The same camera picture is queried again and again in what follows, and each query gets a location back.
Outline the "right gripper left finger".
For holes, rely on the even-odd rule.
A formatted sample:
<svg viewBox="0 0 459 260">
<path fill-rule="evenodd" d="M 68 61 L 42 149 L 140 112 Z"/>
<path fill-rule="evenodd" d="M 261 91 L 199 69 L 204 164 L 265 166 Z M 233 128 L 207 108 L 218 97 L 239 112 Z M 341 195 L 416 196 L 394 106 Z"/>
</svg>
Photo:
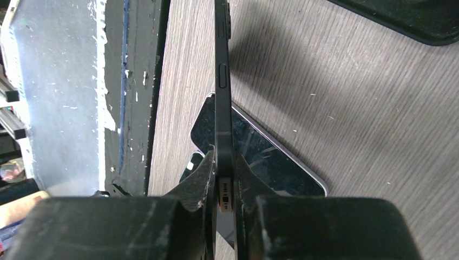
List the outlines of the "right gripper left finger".
<svg viewBox="0 0 459 260">
<path fill-rule="evenodd" d="M 214 152 L 160 197 L 52 197 L 27 215 L 8 259 L 214 259 Z"/>
</svg>

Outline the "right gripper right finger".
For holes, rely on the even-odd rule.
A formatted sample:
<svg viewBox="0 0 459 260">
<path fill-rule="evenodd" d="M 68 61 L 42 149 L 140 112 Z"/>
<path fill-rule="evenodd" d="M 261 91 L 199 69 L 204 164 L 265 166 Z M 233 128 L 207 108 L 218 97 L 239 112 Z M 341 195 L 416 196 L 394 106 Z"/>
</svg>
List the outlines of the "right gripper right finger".
<svg viewBox="0 0 459 260">
<path fill-rule="evenodd" d="M 234 157 L 236 259 L 420 259 L 409 228 L 378 198 L 281 196 Z"/>
</svg>

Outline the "bare black phone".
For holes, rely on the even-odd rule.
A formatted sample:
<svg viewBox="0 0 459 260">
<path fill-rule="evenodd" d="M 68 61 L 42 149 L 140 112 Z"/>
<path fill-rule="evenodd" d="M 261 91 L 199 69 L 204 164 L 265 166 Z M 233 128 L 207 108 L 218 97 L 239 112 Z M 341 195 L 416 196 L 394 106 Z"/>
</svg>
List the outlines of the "bare black phone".
<svg viewBox="0 0 459 260">
<path fill-rule="evenodd" d="M 222 213 L 233 211 L 233 129 L 228 42 L 231 14 L 228 1 L 215 1 L 215 175 Z"/>
</svg>

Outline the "black phone case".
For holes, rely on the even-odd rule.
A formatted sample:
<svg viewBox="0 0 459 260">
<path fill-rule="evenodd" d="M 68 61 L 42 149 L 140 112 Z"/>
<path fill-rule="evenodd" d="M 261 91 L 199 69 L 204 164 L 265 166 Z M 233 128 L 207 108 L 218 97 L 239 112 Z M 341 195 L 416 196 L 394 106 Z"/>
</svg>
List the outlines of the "black phone case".
<svg viewBox="0 0 459 260">
<path fill-rule="evenodd" d="M 458 42 L 458 1 L 335 0 L 332 3 L 429 46 Z"/>
</svg>

